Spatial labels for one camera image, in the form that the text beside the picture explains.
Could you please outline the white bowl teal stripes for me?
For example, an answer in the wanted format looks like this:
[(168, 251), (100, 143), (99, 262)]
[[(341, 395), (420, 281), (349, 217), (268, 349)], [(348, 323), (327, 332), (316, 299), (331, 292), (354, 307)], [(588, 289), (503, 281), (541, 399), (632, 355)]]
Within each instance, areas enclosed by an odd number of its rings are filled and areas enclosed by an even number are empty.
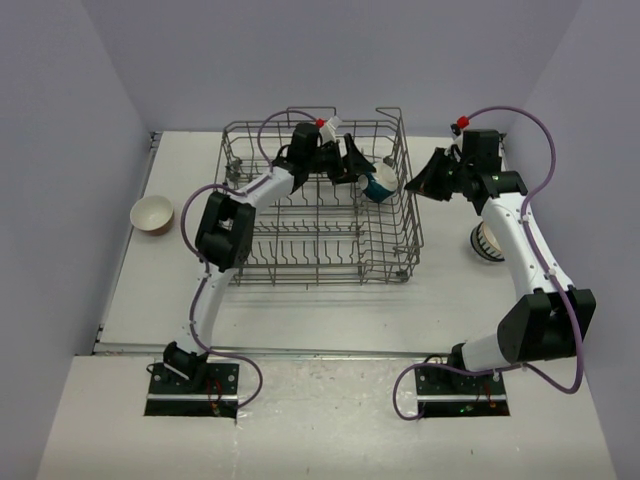
[(471, 231), (470, 244), (473, 251), (486, 261), (493, 263), (505, 261), (498, 241), (484, 222), (480, 222)]

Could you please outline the red floral bowl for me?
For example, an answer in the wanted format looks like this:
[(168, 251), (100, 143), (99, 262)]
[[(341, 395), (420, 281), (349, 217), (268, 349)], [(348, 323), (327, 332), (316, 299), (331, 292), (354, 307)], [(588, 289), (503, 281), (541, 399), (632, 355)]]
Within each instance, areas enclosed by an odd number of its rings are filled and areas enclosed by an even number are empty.
[(132, 227), (151, 236), (167, 233), (174, 223), (174, 206), (161, 195), (145, 196), (131, 208), (129, 219)]

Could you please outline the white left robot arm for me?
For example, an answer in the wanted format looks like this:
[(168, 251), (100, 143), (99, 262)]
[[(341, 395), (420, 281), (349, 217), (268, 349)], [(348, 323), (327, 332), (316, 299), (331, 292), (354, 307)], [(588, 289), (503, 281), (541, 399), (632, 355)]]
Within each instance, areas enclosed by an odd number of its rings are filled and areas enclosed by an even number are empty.
[(181, 235), (203, 271), (188, 310), (185, 337), (168, 344), (163, 352), (164, 365), (173, 371), (172, 380), (183, 391), (195, 393), (207, 383), (204, 363), (216, 352), (205, 342), (211, 338), (231, 277), (251, 253), (256, 217), (300, 189), (312, 174), (344, 184), (355, 183), (375, 170), (351, 134), (337, 134), (341, 123), (337, 116), (298, 123), (289, 143), (247, 185), (237, 190), (222, 184), (205, 185), (185, 202)]

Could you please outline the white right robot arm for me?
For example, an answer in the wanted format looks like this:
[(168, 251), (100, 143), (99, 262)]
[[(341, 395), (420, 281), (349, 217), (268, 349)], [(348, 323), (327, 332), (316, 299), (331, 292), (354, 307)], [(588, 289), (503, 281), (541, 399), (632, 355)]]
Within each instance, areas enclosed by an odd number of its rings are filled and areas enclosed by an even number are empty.
[(591, 290), (579, 289), (558, 265), (534, 218), (521, 176), (502, 167), (496, 130), (464, 130), (434, 151), (406, 191), (436, 201), (461, 194), (497, 240), (516, 303), (495, 330), (457, 345), (446, 368), (448, 385), (467, 393), (482, 371), (575, 357), (595, 312)]

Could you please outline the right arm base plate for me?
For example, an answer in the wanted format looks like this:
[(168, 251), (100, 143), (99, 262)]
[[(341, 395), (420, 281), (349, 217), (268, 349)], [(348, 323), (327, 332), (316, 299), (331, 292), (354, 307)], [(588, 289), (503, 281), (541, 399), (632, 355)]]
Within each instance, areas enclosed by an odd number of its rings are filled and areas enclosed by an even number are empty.
[(421, 419), (509, 416), (504, 381), (492, 375), (463, 376), (438, 368), (415, 373)]

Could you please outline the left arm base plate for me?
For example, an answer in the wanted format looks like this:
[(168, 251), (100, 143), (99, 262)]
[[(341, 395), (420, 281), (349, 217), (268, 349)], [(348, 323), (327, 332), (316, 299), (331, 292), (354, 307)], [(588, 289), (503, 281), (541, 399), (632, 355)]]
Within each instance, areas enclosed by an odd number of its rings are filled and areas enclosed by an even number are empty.
[(239, 410), (239, 365), (214, 362), (203, 367), (204, 373), (191, 380), (160, 362), (148, 365), (150, 381), (144, 415), (235, 420)]

